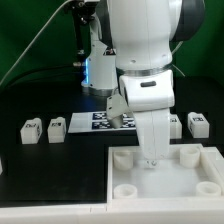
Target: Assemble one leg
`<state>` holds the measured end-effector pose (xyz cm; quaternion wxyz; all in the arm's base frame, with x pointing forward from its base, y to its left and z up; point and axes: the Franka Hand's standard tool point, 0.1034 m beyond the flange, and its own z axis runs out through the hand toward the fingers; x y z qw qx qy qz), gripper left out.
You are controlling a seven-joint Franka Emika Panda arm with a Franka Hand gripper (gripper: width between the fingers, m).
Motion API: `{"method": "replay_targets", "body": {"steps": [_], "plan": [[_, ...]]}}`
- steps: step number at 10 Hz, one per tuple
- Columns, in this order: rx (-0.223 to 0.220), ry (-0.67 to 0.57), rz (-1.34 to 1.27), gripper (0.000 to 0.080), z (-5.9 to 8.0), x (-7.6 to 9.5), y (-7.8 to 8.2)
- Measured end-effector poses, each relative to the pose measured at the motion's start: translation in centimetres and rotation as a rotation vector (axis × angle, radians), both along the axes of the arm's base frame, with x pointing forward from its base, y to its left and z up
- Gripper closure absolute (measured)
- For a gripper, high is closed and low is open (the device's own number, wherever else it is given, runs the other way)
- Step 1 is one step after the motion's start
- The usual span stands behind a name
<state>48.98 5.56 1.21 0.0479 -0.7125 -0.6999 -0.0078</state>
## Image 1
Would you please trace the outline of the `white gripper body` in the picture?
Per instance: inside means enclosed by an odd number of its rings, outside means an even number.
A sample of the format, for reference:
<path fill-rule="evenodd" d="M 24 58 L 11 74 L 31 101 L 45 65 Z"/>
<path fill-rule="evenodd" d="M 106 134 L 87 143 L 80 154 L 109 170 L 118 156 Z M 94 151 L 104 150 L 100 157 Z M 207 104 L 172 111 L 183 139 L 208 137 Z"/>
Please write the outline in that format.
<path fill-rule="evenodd" d="M 135 112 L 134 121 L 145 166 L 156 168 L 169 154 L 170 110 Z"/>

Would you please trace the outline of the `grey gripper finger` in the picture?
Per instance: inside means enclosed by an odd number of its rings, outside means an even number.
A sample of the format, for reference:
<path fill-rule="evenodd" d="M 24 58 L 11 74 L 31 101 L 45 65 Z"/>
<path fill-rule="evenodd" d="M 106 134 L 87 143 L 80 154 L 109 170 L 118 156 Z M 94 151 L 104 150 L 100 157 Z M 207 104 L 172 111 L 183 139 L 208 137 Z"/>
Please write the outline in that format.
<path fill-rule="evenodd" d="M 120 128 L 123 125 L 123 114 L 129 112 L 126 100 L 120 94 L 107 98 L 106 117 L 113 128 Z"/>

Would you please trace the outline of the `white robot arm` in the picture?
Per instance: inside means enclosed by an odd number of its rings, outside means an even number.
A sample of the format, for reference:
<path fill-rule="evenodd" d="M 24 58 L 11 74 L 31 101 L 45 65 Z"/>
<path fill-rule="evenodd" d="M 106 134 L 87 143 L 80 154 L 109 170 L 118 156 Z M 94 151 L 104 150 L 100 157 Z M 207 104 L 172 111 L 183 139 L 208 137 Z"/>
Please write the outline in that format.
<path fill-rule="evenodd" d="M 84 0 L 95 9 L 102 0 Z M 174 106 L 169 43 L 186 41 L 205 17 L 204 0 L 104 0 L 119 92 L 107 99 L 107 119 L 119 128 L 134 118 L 146 165 L 169 154 L 170 108 Z"/>

